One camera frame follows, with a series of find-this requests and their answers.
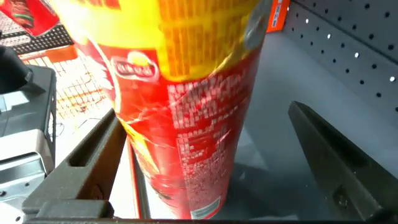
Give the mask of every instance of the pegboard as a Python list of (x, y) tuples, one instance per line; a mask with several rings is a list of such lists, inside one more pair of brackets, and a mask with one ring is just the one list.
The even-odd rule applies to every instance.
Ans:
[[(386, 41), (387, 33), (391, 38), (396, 39), (394, 26), (379, 26), (380, 32), (374, 32), (373, 40), (366, 40), (364, 33), (365, 28), (359, 32), (359, 25), (365, 26), (366, 21), (360, 21), (359, 15), (367, 12), (362, 11), (363, 6), (360, 3), (353, 4), (351, 1), (338, 1), (338, 4), (325, 8), (327, 3), (321, 1), (298, 0), (293, 1), (289, 7), (284, 33), (293, 39), (301, 48), (307, 51), (310, 56), (318, 60), (330, 73), (339, 79), (344, 85), (366, 101), (374, 110), (378, 111), (390, 123), (398, 126), (398, 66), (393, 58), (395, 58), (394, 50), (386, 50), (385, 43), (392, 43), (392, 40)], [(344, 5), (349, 2), (353, 4), (349, 8)], [(373, 2), (373, 8), (377, 7), (381, 2)], [(319, 14), (315, 14), (308, 8), (322, 8), (323, 13), (330, 16), (340, 15), (341, 21), (337, 22), (323, 19)], [(372, 17), (379, 17), (378, 13), (372, 12), (368, 16), (367, 21), (371, 21)], [(355, 18), (358, 18), (357, 29), (348, 32), (348, 24), (352, 24)], [(384, 38), (384, 43), (376, 40)]]
[(398, 1), (297, 0), (372, 50), (398, 62)]
[(73, 44), (63, 25), (55, 26), (44, 35), (32, 37), (2, 12), (0, 30), (0, 45), (12, 47), (19, 55)]

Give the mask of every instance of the wire rack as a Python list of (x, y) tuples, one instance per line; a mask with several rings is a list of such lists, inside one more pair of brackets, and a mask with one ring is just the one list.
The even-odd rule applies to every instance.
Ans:
[(87, 57), (79, 52), (78, 58), (52, 63), (42, 52), (24, 55), (25, 64), (52, 68), (57, 76), (57, 120), (90, 114), (100, 110), (105, 95), (96, 83)]

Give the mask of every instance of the orange box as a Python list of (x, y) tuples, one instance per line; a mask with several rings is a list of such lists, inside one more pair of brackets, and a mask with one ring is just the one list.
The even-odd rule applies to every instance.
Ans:
[(281, 31), (284, 28), (289, 4), (290, 0), (274, 0), (269, 17), (267, 33)]

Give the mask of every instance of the metal wire grid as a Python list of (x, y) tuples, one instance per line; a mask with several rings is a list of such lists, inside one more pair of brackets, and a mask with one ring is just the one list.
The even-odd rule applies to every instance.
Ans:
[(90, 114), (103, 105), (105, 95), (95, 82), (92, 69), (88, 66), (87, 57), (79, 53), (74, 60), (52, 63), (50, 59), (38, 55), (24, 60), (29, 65), (52, 68), (57, 76), (57, 120)]
[(3, 34), (10, 34), (25, 31), (20, 25), (8, 18), (4, 13), (0, 12), (0, 30)]

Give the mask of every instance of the red package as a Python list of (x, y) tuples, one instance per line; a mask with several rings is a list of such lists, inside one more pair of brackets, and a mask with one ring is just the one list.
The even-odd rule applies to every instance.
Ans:
[(32, 36), (46, 33), (59, 22), (45, 0), (0, 0), (0, 11)]

